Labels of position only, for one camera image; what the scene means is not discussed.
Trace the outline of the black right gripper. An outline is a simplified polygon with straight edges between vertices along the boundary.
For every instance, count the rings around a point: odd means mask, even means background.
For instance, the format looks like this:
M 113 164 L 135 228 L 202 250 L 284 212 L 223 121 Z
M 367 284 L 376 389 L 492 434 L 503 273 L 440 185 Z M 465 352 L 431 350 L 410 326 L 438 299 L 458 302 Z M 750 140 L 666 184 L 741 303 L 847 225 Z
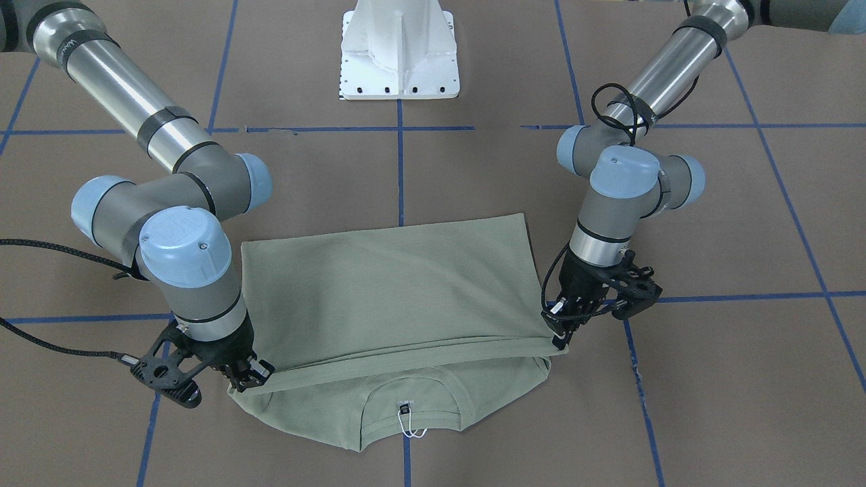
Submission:
M 275 367 L 268 361 L 257 360 L 253 342 L 250 317 L 245 317 L 235 332 L 219 340 L 203 342 L 181 334 L 177 348 L 190 352 L 201 363 L 223 373 L 229 378 L 232 388 L 244 392 L 251 388 L 252 380 L 268 380 L 275 372 Z

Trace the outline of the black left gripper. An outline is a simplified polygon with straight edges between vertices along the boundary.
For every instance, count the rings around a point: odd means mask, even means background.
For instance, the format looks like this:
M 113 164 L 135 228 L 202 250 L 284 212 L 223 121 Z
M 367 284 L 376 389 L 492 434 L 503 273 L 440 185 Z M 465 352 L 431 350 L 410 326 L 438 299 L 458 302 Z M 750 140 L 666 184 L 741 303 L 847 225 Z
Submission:
M 609 277 L 601 277 L 602 272 L 609 273 L 616 266 L 599 267 L 587 263 L 570 249 L 565 249 L 561 259 L 559 273 L 560 293 L 551 306 L 542 308 L 541 316 L 553 325 L 554 337 L 551 343 L 559 350 L 564 350 L 571 342 L 576 330 L 576 321 L 568 320 L 575 315 L 599 315 L 610 312 L 609 305 L 603 307 L 603 302 L 610 290 Z

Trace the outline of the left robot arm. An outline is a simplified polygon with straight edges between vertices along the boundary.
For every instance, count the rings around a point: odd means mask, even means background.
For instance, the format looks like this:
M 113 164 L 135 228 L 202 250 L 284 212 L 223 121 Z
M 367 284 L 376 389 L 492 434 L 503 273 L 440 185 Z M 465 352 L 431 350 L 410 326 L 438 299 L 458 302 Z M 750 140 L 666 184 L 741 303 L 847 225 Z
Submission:
M 706 173 L 690 156 L 643 150 L 640 138 L 693 91 L 700 74 L 728 43 L 754 26 L 862 34 L 863 1 L 687 1 L 685 19 L 667 43 L 595 124 L 566 130 L 557 160 L 587 178 L 583 200 L 560 266 L 560 293 L 541 312 L 560 350 L 590 318 L 610 312 L 620 321 L 655 304 L 662 288 L 650 267 L 634 263 L 632 235 L 642 218 L 687 206 L 702 195 Z

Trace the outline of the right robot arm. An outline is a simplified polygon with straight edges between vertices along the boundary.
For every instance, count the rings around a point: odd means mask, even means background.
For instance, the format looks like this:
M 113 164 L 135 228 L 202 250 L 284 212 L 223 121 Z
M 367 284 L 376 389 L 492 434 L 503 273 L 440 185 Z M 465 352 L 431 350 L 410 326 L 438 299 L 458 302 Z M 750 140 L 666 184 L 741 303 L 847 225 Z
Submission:
M 252 154 L 230 154 L 179 107 L 78 1 L 3 1 L 2 52 L 33 53 L 68 75 L 169 175 L 145 184 L 106 175 L 77 191 L 71 217 L 114 267 L 151 281 L 173 320 L 142 357 L 109 352 L 143 385 L 186 408 L 204 368 L 235 391 L 264 385 L 254 330 L 222 222 L 262 206 L 273 183 Z

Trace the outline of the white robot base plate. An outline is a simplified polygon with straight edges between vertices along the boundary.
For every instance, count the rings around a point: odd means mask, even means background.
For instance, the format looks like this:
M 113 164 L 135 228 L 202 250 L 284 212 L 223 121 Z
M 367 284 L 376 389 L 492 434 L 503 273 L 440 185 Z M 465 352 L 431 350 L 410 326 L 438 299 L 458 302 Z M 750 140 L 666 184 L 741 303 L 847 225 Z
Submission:
M 341 27 L 340 99 L 458 97 L 454 18 L 438 1 L 359 1 Z

